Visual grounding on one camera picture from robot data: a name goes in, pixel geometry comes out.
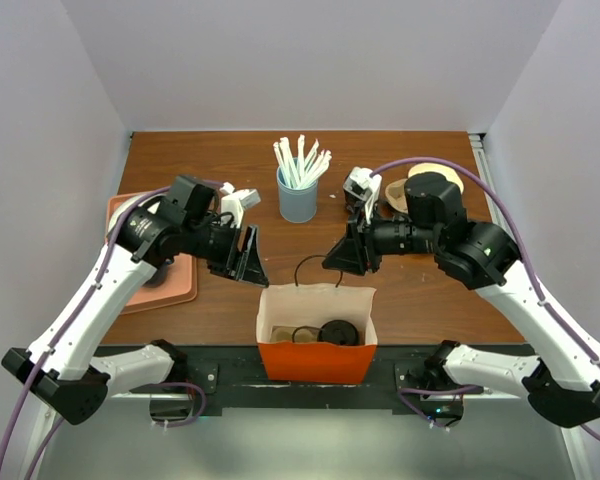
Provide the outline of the black cup lid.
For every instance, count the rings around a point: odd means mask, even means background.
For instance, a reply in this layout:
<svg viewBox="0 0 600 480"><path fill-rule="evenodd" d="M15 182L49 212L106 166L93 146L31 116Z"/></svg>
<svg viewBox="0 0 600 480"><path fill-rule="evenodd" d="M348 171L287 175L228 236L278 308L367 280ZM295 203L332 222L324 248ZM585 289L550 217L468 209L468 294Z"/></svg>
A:
<svg viewBox="0 0 600 480"><path fill-rule="evenodd" d="M338 346L357 346L360 342L360 334L348 321L331 320L320 328L318 341Z"/></svg>

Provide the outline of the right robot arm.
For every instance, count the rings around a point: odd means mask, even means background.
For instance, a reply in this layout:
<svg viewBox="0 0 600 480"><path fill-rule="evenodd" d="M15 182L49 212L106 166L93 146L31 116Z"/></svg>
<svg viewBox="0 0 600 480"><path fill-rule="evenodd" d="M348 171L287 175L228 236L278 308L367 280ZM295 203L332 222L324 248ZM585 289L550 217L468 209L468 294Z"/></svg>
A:
<svg viewBox="0 0 600 480"><path fill-rule="evenodd" d="M380 183L367 168L350 172L343 190L352 213L323 267L363 276L377 271L387 255L430 253L439 270L495 307L534 350L513 356L444 341L425 360L410 393L489 388L527 400L563 428L600 418L600 343L542 292L521 246L500 226L469 219L461 189L441 173L408 178L407 212L391 218L377 212Z"/></svg>

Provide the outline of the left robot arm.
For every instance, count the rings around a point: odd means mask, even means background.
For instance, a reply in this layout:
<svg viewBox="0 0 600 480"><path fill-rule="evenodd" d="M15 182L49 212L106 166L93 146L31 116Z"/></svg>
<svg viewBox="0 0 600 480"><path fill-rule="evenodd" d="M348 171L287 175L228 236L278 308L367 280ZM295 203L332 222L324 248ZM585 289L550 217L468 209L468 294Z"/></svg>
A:
<svg viewBox="0 0 600 480"><path fill-rule="evenodd" d="M260 201L255 189L179 175L169 187L121 204L91 272L52 325L26 349L12 348L3 367L65 421L79 425L117 394L146 385L180 390L189 378L185 353L165 340L123 354L96 350L129 300L181 254L213 275L266 288L258 228L244 226Z"/></svg>

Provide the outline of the stack of black cups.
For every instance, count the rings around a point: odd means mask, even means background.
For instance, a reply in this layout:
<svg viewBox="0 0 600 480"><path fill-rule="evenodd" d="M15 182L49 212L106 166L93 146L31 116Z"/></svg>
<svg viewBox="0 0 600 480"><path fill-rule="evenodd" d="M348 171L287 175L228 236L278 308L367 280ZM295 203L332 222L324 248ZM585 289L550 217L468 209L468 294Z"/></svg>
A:
<svg viewBox="0 0 600 480"><path fill-rule="evenodd" d="M345 208L348 212L354 213L356 208L364 202L363 198L351 192L344 192Z"/></svg>

